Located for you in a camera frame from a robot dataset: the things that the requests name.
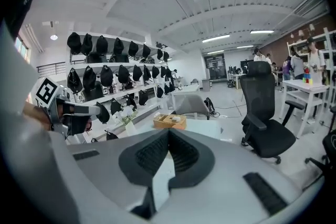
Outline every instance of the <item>black rubber pad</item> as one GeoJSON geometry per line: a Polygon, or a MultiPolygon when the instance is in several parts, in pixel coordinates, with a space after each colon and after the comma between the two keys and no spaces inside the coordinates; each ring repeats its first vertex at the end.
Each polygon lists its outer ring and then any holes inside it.
{"type": "Polygon", "coordinates": [[[243,178],[271,216],[287,206],[287,203],[258,173],[248,173],[243,178]]]}
{"type": "Polygon", "coordinates": [[[81,152],[81,153],[75,153],[73,154],[73,157],[75,158],[75,160],[79,161],[80,159],[86,159],[86,158],[91,158],[94,156],[99,155],[99,152],[96,150],[91,150],[91,151],[85,151],[85,152],[81,152]]]}

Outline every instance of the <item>white storage rack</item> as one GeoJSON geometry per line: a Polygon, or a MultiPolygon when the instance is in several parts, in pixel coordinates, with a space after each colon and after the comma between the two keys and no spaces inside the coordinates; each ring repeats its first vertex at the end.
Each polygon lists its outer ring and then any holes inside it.
{"type": "MultiPolygon", "coordinates": [[[[332,81],[332,74],[334,73],[334,71],[336,70],[336,63],[333,62],[333,53],[336,53],[336,49],[332,49],[331,46],[331,40],[330,40],[330,36],[336,33],[336,30],[334,31],[328,31],[328,29],[325,27],[323,29],[324,33],[321,35],[317,35],[312,37],[314,39],[314,41],[325,41],[324,42],[324,50],[321,50],[322,53],[324,54],[328,54],[329,55],[329,61],[326,61],[326,69],[330,70],[330,88],[329,88],[329,94],[328,94],[328,99],[326,100],[327,103],[327,109],[329,109],[330,105],[334,106],[336,105],[336,85],[335,83],[332,81]]],[[[287,48],[288,48],[288,53],[289,55],[291,55],[290,53],[290,47],[292,46],[304,46],[307,43],[307,40],[301,40],[298,41],[296,43],[292,43],[289,44],[287,42],[287,48]]],[[[306,54],[299,54],[300,56],[307,56],[308,57],[308,61],[309,61],[309,53],[306,54]]]]}
{"type": "MultiPolygon", "coordinates": [[[[79,35],[85,35],[86,34],[86,33],[79,33],[79,32],[77,32],[77,33],[79,35]]],[[[89,33],[89,34],[92,35],[92,36],[100,36],[101,35],[101,34],[97,34],[97,33],[89,33]]],[[[110,36],[110,35],[103,35],[103,36],[106,37],[106,38],[114,38],[114,39],[117,38],[117,36],[110,36]]],[[[119,39],[121,39],[123,41],[131,41],[131,40],[123,38],[123,37],[119,37],[119,39]]],[[[120,65],[123,65],[124,67],[126,67],[131,75],[133,73],[134,65],[137,65],[138,67],[140,67],[142,72],[143,72],[144,65],[146,65],[146,67],[149,69],[149,71],[151,73],[152,73],[152,67],[153,66],[156,66],[160,69],[161,65],[162,65],[160,63],[149,64],[149,63],[139,63],[139,62],[130,62],[130,63],[127,63],[127,62],[120,62],[120,63],[119,62],[73,63],[72,54],[70,53],[70,49],[68,47],[67,47],[67,51],[68,51],[68,55],[69,55],[69,58],[66,61],[67,75],[70,72],[71,68],[74,68],[81,80],[82,80],[84,71],[85,71],[87,66],[90,66],[97,76],[100,75],[100,71],[101,71],[101,69],[104,65],[108,66],[113,72],[113,84],[115,84],[116,82],[117,82],[117,84],[120,84],[118,82],[118,77],[115,76],[115,74],[118,73],[120,65]]],[[[148,83],[150,83],[150,84],[147,84],[147,85],[144,85],[142,78],[143,77],[140,78],[139,84],[134,86],[133,89],[123,90],[123,91],[121,91],[121,90],[120,91],[115,91],[114,93],[107,94],[104,97],[97,98],[97,99],[94,99],[94,100],[90,100],[90,101],[87,101],[87,102],[83,102],[83,104],[95,105],[96,102],[99,102],[99,103],[102,103],[103,105],[105,105],[105,107],[107,108],[107,110],[110,113],[110,102],[109,101],[112,100],[113,98],[118,99],[118,98],[121,98],[121,97],[123,97],[127,94],[132,94],[132,93],[135,93],[135,95],[138,96],[139,91],[141,91],[141,90],[144,91],[144,90],[147,90],[147,89],[154,88],[155,97],[148,99],[144,106],[137,104],[138,113],[137,113],[136,118],[145,114],[145,113],[147,113],[147,112],[149,112],[150,110],[152,110],[154,108],[157,108],[157,107],[159,107],[160,109],[166,109],[166,107],[167,107],[166,96],[164,96],[164,98],[161,98],[161,99],[156,97],[156,87],[158,85],[160,85],[161,88],[163,89],[163,85],[165,83],[164,78],[161,78],[161,76],[159,74],[156,79],[153,79],[153,78],[151,79],[153,82],[148,81],[148,83]]],[[[78,101],[77,98],[74,97],[75,96],[74,94],[71,94],[70,96],[71,96],[70,99],[71,99],[72,102],[74,102],[74,101],[77,102],[78,101]]],[[[122,124],[114,122],[111,114],[110,114],[110,120],[106,124],[102,124],[95,116],[93,116],[92,117],[91,131],[89,131],[88,134],[83,133],[83,136],[85,137],[86,141],[88,143],[90,143],[92,138],[96,138],[96,139],[102,138],[106,134],[105,130],[108,130],[109,132],[113,132],[113,130],[119,128],[120,126],[122,126],[122,124]]]]}

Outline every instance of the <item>ceiling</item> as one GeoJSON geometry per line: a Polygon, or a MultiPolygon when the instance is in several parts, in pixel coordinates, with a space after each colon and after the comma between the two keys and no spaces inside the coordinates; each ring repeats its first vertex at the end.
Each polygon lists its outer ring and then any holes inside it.
{"type": "Polygon", "coordinates": [[[50,46],[50,31],[65,40],[72,26],[139,42],[151,35],[177,52],[207,53],[262,46],[327,11],[325,0],[33,0],[25,24],[31,24],[42,47],[50,46]],[[55,29],[42,25],[48,21],[58,22],[55,29]],[[262,29],[275,32],[249,33],[262,29]],[[224,34],[231,35],[202,43],[224,34]]]}

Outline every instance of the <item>floor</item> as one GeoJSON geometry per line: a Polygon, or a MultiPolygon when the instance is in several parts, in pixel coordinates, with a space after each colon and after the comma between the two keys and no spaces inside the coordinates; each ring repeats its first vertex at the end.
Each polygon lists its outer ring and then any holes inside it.
{"type": "MultiPolygon", "coordinates": [[[[225,116],[225,118],[220,119],[211,117],[211,120],[218,121],[223,129],[221,139],[240,145],[241,139],[244,136],[241,122],[247,112],[246,102],[243,97],[242,90],[228,88],[226,83],[216,83],[213,84],[210,92],[200,91],[198,94],[203,100],[209,97],[214,104],[215,110],[219,112],[221,116],[225,116]]],[[[279,122],[282,122],[282,120],[279,119],[281,99],[282,92],[279,92],[279,89],[276,89],[276,109],[273,119],[279,122]]],[[[137,123],[135,127],[138,128],[143,124],[148,124],[149,121],[152,121],[154,114],[155,112],[137,123]]],[[[302,115],[303,112],[298,111],[297,115],[292,116],[286,124],[286,127],[294,134],[299,131],[302,115]]],[[[320,170],[311,163],[305,164],[304,160],[307,157],[313,157],[317,160],[321,160],[322,155],[325,154],[322,146],[322,139],[328,132],[331,117],[331,112],[327,111],[323,117],[324,125],[319,125],[318,130],[315,133],[311,132],[313,126],[307,124],[302,137],[296,140],[290,149],[280,155],[281,164],[274,164],[275,160],[273,158],[263,160],[268,162],[270,165],[273,165],[275,169],[278,169],[280,172],[287,175],[298,187],[304,188],[309,185],[316,177],[319,176],[320,170]]],[[[198,119],[206,120],[206,118],[202,118],[201,115],[198,119]]],[[[154,198],[157,209],[159,209],[164,201],[168,199],[169,192],[167,190],[167,181],[172,177],[174,177],[173,161],[168,155],[153,179],[154,198]]]]}

